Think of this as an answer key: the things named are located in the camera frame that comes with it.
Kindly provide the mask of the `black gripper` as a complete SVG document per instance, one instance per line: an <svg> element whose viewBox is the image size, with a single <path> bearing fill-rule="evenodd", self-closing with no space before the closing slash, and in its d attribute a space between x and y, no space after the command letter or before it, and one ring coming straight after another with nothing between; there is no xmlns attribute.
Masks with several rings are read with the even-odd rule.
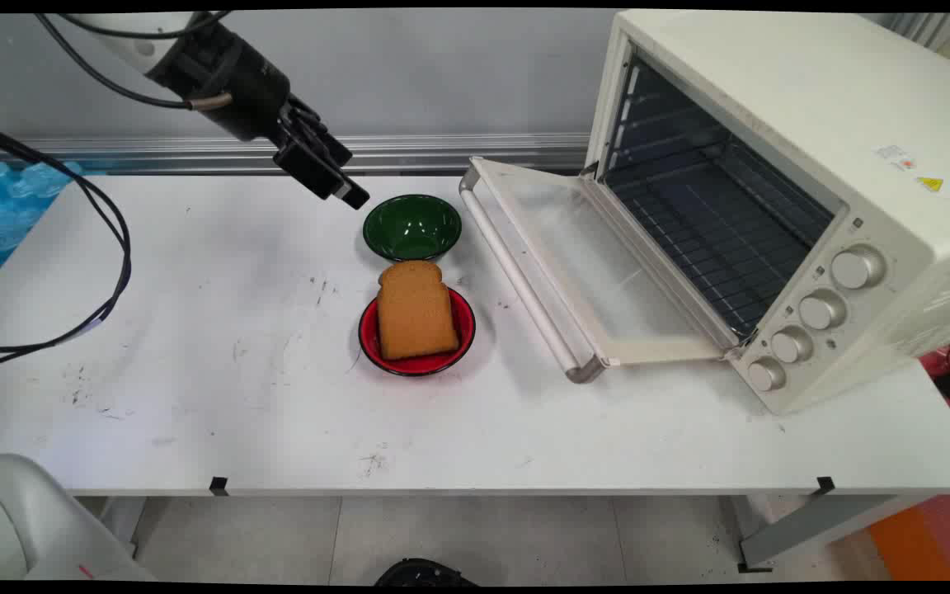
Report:
<svg viewBox="0 0 950 594"><path fill-rule="evenodd" d="M221 22L176 39L147 78L186 101L229 94L230 104L203 113L208 120L244 142L279 142L275 165L317 198L335 196L354 210L369 200L369 193L342 170L353 153L313 108L289 96L289 79L274 64ZM285 127L294 138L282 139L283 108Z"/></svg>

